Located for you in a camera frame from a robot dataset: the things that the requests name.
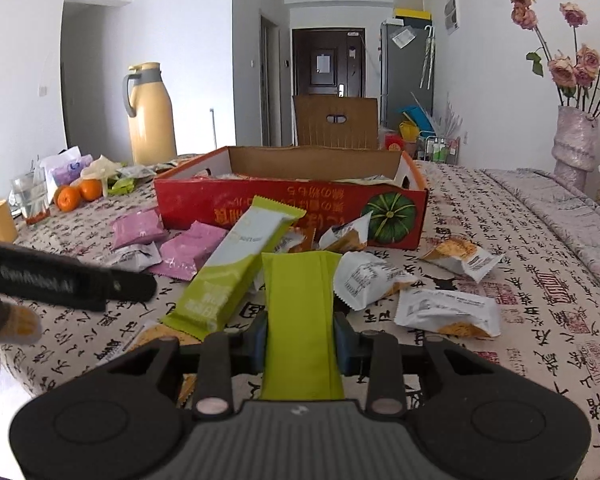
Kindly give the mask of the plain green snack bar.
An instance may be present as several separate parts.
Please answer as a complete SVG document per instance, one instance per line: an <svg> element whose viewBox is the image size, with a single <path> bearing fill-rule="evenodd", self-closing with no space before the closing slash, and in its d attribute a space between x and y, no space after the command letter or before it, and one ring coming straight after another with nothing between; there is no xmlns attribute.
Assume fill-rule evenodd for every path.
<svg viewBox="0 0 600 480"><path fill-rule="evenodd" d="M334 276L340 255L262 256L268 336L260 399L344 398L334 337Z"/></svg>

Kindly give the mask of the green white snack bar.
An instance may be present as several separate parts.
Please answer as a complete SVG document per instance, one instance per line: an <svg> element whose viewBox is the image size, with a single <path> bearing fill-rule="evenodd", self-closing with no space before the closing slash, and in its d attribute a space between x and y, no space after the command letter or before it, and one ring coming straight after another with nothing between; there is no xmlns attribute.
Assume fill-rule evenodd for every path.
<svg viewBox="0 0 600 480"><path fill-rule="evenodd" d="M222 330L273 249L306 212L256 196L160 322L199 340Z"/></svg>

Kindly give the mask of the white biscuit packet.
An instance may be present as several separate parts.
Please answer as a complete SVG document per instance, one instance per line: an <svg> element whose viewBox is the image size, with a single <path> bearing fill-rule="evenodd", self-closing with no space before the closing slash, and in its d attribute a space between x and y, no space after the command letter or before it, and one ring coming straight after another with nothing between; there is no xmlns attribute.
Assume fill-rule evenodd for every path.
<svg viewBox="0 0 600 480"><path fill-rule="evenodd" d="M351 310L362 311L418 281L413 274L369 252L347 252L338 263L334 293Z"/></svg>
<svg viewBox="0 0 600 480"><path fill-rule="evenodd" d="M479 284L503 259L461 237L449 237L422 260L457 275L464 275Z"/></svg>
<svg viewBox="0 0 600 480"><path fill-rule="evenodd" d="M501 335L500 308L493 299L454 290L402 290L394 322L440 335L465 338Z"/></svg>

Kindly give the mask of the glass cup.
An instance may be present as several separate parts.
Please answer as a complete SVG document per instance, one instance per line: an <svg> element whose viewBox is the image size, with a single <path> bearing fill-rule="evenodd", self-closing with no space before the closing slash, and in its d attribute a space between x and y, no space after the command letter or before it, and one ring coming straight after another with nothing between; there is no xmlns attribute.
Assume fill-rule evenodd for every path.
<svg viewBox="0 0 600 480"><path fill-rule="evenodd" d="M50 215L44 170L35 167L12 179L12 192L27 226L33 226Z"/></svg>

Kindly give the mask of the white biscuit packet front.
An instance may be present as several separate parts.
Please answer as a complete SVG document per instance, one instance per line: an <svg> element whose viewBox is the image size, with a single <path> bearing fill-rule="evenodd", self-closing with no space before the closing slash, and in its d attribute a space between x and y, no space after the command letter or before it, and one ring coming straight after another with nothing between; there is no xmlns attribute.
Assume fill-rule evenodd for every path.
<svg viewBox="0 0 600 480"><path fill-rule="evenodd" d="M500 308L493 299L454 290L402 290L394 322L440 335L465 338L501 335Z"/></svg>

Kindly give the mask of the orange mandarin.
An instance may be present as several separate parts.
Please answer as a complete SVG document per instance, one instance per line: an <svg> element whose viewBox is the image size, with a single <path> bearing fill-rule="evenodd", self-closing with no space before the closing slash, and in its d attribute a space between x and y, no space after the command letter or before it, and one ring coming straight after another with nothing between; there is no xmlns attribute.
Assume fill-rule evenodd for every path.
<svg viewBox="0 0 600 480"><path fill-rule="evenodd" d="M95 179L82 180L78 185L82 200L87 203L99 200L102 197L102 182Z"/></svg>
<svg viewBox="0 0 600 480"><path fill-rule="evenodd" d="M64 185L54 194L54 204L62 212L73 211L82 204L82 195L75 186Z"/></svg>

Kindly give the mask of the white cream cloth flower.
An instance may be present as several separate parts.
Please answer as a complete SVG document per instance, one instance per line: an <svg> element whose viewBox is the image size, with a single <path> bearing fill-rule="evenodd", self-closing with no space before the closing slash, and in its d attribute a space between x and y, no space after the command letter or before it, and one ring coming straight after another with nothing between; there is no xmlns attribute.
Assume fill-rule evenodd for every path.
<svg viewBox="0 0 600 480"><path fill-rule="evenodd" d="M120 162L113 162L104 155L93 160L87 167L81 170L82 180L106 181L118 174L122 168Z"/></svg>

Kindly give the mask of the small green snack packet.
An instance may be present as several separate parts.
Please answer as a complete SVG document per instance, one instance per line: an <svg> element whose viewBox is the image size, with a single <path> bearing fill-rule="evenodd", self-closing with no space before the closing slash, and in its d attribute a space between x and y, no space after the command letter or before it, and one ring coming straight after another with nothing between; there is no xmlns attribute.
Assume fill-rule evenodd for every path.
<svg viewBox="0 0 600 480"><path fill-rule="evenodd" d="M107 194L110 196L128 195L135 190L133 178L110 178L107 181Z"/></svg>

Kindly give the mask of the red orange cardboard box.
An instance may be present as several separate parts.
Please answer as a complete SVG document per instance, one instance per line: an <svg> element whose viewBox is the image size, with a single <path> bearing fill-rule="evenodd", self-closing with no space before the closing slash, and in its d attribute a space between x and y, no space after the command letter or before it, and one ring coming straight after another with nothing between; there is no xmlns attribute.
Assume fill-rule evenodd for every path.
<svg viewBox="0 0 600 480"><path fill-rule="evenodd" d="M163 224L228 229L262 196L304 210L299 226L322 235L370 214L372 246L418 247L429 188L404 152L357 148L228 146L183 162L154 181Z"/></svg>

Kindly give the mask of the red gift box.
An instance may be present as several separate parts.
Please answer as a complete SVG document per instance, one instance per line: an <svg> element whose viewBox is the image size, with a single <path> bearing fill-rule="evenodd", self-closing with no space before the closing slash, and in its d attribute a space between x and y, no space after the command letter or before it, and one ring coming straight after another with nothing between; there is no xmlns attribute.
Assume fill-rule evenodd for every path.
<svg viewBox="0 0 600 480"><path fill-rule="evenodd" d="M387 151L404 151L405 141L400 134L386 133L384 137L384 147Z"/></svg>

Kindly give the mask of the wooden chair back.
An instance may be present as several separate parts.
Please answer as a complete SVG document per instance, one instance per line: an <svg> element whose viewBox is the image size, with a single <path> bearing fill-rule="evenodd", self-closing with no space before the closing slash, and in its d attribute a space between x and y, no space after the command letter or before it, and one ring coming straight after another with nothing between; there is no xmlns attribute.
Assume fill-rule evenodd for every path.
<svg viewBox="0 0 600 480"><path fill-rule="evenodd" d="M299 146L378 149L378 104L375 98L295 96L294 117Z"/></svg>

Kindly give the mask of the pink patterned folded cloth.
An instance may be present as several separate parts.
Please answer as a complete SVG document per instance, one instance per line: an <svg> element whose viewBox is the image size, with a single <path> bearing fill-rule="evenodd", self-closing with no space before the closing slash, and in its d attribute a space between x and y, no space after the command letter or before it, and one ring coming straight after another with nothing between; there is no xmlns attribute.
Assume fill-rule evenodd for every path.
<svg viewBox="0 0 600 480"><path fill-rule="evenodd" d="M519 168L484 173L542 220L600 284L600 205L550 172Z"/></svg>

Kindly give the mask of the dark brown door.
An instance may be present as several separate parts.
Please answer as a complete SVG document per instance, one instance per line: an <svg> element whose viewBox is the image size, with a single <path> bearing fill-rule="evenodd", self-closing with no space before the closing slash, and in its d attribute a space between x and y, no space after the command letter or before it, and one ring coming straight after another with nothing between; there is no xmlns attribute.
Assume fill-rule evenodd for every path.
<svg viewBox="0 0 600 480"><path fill-rule="evenodd" d="M294 97L365 98L362 28L300 28L291 39Z"/></svg>

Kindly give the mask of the pink ceramic vase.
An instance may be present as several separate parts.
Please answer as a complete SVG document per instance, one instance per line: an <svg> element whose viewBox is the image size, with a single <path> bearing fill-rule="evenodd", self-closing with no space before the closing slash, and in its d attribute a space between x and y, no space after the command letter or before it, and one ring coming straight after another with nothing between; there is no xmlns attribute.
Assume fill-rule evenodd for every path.
<svg viewBox="0 0 600 480"><path fill-rule="evenodd" d="M595 169L597 120L578 108L558 107L552 147L554 174L579 191L584 191L588 175Z"/></svg>

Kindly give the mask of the grey refrigerator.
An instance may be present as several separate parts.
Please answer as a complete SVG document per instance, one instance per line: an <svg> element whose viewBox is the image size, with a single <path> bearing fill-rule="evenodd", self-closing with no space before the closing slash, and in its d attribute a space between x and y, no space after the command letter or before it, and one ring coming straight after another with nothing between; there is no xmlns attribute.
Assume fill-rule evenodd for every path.
<svg viewBox="0 0 600 480"><path fill-rule="evenodd" d="M422 18L390 18L380 28L380 122L396 130L409 106L432 114L434 28Z"/></svg>

